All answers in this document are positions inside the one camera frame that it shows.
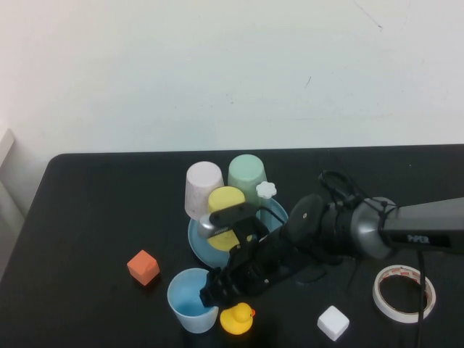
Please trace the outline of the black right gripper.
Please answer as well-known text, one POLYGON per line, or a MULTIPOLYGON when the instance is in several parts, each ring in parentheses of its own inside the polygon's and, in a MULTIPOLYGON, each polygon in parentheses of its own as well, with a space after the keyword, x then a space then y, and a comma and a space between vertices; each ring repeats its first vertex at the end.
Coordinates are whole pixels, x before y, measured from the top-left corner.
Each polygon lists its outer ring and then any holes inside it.
POLYGON ((258 295, 309 265, 309 255, 297 249, 278 228, 261 241, 234 250, 221 270, 207 273, 199 292, 205 307, 236 304, 239 295, 258 295))

